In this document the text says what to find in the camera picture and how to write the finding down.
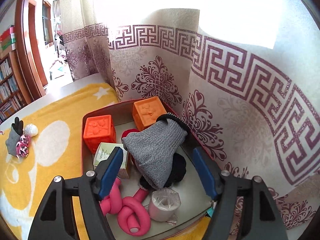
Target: gray sock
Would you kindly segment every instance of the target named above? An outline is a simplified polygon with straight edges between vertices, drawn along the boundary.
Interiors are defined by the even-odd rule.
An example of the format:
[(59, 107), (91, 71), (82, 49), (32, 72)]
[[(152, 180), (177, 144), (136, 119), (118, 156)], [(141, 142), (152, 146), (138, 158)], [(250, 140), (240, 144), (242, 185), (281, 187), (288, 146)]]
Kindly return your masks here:
[(18, 135), (16, 131), (13, 129), (11, 126), (10, 133), (8, 139), (5, 141), (5, 145), (7, 146), (8, 153), (10, 155), (16, 156), (17, 151), (16, 151), (16, 145), (17, 142), (20, 141), (21, 135)]
[(173, 154), (186, 135), (176, 121), (166, 119), (141, 132), (129, 133), (122, 138), (122, 143), (146, 181), (153, 188), (161, 189), (170, 175)]

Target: white roll in plastic wrap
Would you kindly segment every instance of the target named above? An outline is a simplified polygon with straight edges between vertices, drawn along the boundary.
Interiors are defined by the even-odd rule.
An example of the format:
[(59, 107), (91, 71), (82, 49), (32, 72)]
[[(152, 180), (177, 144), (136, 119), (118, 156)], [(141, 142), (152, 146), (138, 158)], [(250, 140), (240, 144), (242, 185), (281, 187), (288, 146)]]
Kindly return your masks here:
[(178, 192), (170, 188), (163, 188), (152, 193), (148, 212), (153, 220), (167, 221), (180, 205)]

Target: pink hair curler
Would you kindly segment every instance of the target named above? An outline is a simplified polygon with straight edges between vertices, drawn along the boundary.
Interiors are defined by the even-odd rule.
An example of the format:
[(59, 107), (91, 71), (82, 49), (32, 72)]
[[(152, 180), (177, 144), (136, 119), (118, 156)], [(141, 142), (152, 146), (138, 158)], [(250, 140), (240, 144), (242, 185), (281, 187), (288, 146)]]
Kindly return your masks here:
[(118, 224), (124, 232), (131, 236), (143, 236), (150, 230), (150, 216), (141, 204), (148, 193), (147, 190), (140, 188), (133, 197), (122, 199), (123, 208), (118, 214)]
[(110, 194), (106, 196), (100, 203), (100, 207), (103, 215), (109, 214), (118, 214), (122, 208), (122, 199), (119, 190), (121, 180), (116, 178), (115, 182), (112, 185)]

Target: blue gripper pad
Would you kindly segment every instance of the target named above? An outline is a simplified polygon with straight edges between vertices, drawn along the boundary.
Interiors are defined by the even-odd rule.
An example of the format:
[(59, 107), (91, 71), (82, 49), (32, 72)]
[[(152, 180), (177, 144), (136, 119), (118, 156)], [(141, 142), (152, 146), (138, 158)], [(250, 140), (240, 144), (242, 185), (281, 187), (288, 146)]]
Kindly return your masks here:
[(112, 157), (114, 151), (116, 151), (114, 157), (101, 178), (100, 191), (98, 193), (101, 199), (104, 199), (105, 196), (109, 195), (113, 182), (116, 180), (123, 162), (123, 150), (120, 147), (115, 147), (110, 154), (110, 157)]
[(208, 154), (201, 147), (193, 149), (192, 161), (198, 172), (205, 193), (213, 200), (217, 200), (223, 191), (223, 184), (219, 176), (221, 169), (215, 161), (209, 158)]

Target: greek key pattern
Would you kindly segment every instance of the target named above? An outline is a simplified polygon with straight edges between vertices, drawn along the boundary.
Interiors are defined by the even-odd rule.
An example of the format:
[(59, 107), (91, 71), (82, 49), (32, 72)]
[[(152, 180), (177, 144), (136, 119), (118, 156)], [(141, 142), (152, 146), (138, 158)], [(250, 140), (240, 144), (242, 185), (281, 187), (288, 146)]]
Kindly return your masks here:
[(161, 25), (107, 28), (94, 24), (64, 35), (65, 43), (104, 36), (109, 49), (152, 46), (191, 61), (194, 74), (253, 105), (274, 136), (279, 165), (296, 185), (320, 168), (320, 118), (292, 80), (240, 47), (199, 33)]

